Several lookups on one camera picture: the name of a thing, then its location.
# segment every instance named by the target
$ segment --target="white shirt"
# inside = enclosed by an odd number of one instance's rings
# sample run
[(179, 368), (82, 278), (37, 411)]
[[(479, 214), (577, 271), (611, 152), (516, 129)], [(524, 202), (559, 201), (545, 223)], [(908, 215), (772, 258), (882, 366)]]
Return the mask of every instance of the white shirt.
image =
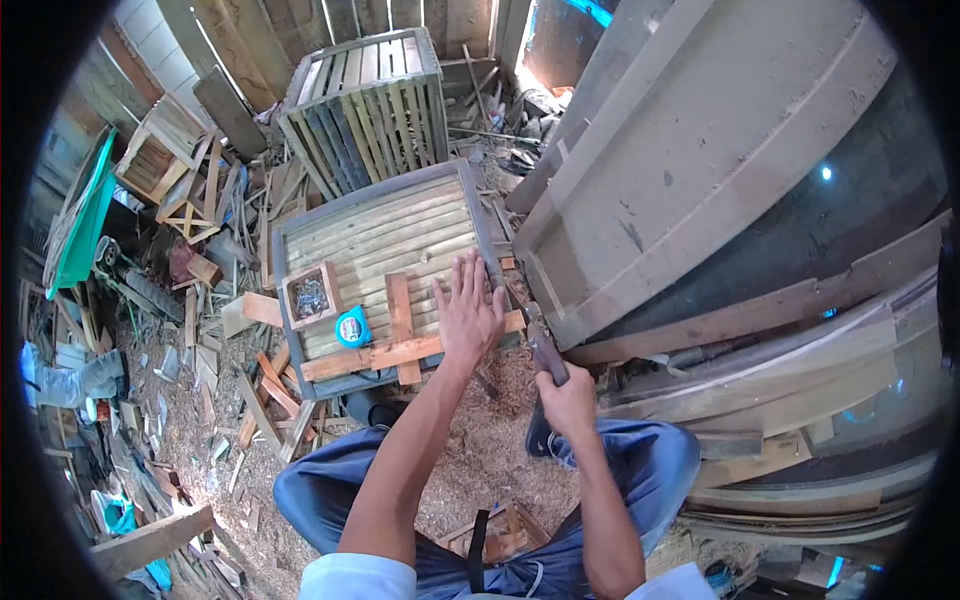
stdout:
[[(321, 556), (306, 566), (300, 582), (300, 600), (413, 600), (416, 597), (417, 571), (413, 567), (370, 554), (336, 552)], [(473, 600), (516, 597), (495, 594), (465, 596)], [(694, 563), (682, 564), (651, 579), (631, 592), (625, 600), (682, 599), (716, 600), (716, 594)]]

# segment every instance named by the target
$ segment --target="hand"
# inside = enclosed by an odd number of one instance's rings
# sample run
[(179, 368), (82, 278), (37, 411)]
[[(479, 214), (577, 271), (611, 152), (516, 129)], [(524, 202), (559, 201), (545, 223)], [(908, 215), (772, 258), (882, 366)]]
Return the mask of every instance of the hand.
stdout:
[(570, 378), (561, 387), (553, 385), (549, 371), (538, 372), (535, 380), (550, 428), (574, 444), (596, 433), (596, 393), (589, 371), (566, 361), (564, 364)]
[(440, 280), (433, 280), (433, 295), (440, 311), (440, 342), (444, 345), (444, 363), (464, 374), (473, 373), (484, 355), (503, 337), (502, 286), (493, 290), (493, 302), (487, 303), (487, 268), (483, 257), (470, 249), (467, 258), (453, 259), (450, 299)]

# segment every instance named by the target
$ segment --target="black strap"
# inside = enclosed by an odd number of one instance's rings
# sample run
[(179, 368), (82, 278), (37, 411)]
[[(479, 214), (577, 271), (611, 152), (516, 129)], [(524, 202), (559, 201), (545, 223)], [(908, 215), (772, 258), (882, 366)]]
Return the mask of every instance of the black strap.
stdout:
[(487, 539), (487, 519), (490, 511), (477, 511), (473, 521), (473, 538), (467, 553), (467, 579), (470, 581), (470, 593), (484, 593), (483, 583), (483, 544)]

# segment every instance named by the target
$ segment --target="left hand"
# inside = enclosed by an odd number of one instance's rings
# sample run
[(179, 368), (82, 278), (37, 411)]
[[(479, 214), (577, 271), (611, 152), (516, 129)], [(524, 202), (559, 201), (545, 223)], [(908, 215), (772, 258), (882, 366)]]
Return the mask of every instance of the left hand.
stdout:
[(453, 259), (450, 298), (440, 280), (433, 280), (433, 295), (440, 311), (440, 341), (444, 362), (466, 373), (473, 372), (484, 355), (503, 337), (503, 286), (493, 290), (492, 303), (486, 300), (487, 267), (482, 256), (470, 249), (466, 258)]

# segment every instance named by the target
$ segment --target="blue jeans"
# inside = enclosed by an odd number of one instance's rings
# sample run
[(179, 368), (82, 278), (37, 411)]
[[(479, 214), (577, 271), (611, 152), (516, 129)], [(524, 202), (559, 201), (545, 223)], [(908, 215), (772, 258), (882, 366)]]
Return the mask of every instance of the blue jeans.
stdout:
[[(700, 466), (700, 445), (676, 425), (641, 420), (599, 420), (613, 479), (646, 556), (657, 546), (680, 510)], [(321, 554), (335, 552), (353, 499), (387, 432), (357, 431), (304, 456), (274, 482), (280, 513)], [(557, 460), (575, 467), (570, 445), (552, 441)], [(486, 565), (488, 592), (524, 595), (542, 566), (536, 596), (583, 598), (590, 594), (584, 572), (584, 531), (578, 506), (544, 547), (504, 564)], [(417, 533), (419, 598), (446, 599), (470, 594), (467, 561)]]

